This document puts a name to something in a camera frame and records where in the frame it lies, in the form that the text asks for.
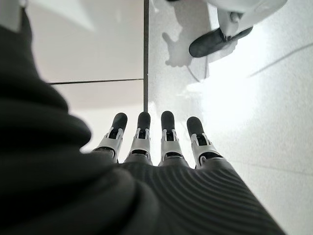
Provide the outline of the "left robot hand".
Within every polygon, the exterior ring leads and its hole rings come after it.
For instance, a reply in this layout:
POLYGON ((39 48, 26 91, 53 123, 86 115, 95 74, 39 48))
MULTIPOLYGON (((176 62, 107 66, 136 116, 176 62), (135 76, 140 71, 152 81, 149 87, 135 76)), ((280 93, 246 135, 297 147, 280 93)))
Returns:
POLYGON ((232 165, 187 120, 196 167, 186 162, 174 116, 161 116, 161 161, 149 152, 150 116, 138 117, 123 163, 119 113, 99 146, 39 76, 26 1, 0 3, 0 232, 3 235, 281 235, 232 165))

